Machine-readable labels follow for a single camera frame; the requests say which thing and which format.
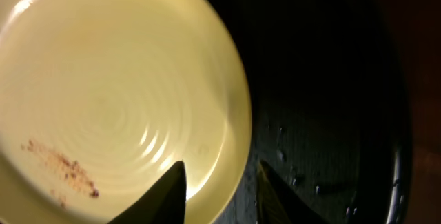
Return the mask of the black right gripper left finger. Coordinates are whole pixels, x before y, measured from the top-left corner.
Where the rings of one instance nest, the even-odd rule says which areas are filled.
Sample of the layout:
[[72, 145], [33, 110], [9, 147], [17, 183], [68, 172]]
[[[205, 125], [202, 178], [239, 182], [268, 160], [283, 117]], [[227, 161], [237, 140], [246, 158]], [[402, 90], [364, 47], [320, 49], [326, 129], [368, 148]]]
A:
[[177, 161], [142, 197], [109, 224], [184, 224], [187, 180]]

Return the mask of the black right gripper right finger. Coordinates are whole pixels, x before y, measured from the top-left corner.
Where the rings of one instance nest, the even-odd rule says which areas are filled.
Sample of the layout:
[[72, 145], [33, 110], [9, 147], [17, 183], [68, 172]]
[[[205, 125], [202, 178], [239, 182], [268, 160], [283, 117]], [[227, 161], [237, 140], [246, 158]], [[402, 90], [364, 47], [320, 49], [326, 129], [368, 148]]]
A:
[[264, 160], [256, 173], [256, 209], [259, 224], [327, 224], [277, 175]]

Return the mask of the yellow plate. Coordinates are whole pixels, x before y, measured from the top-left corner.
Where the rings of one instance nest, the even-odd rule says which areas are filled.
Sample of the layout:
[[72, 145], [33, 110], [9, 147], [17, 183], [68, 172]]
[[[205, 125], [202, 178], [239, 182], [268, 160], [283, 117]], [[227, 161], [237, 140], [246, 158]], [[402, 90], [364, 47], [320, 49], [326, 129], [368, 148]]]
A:
[[178, 161], [184, 221], [213, 223], [251, 129], [207, 0], [1, 0], [2, 223], [107, 223]]

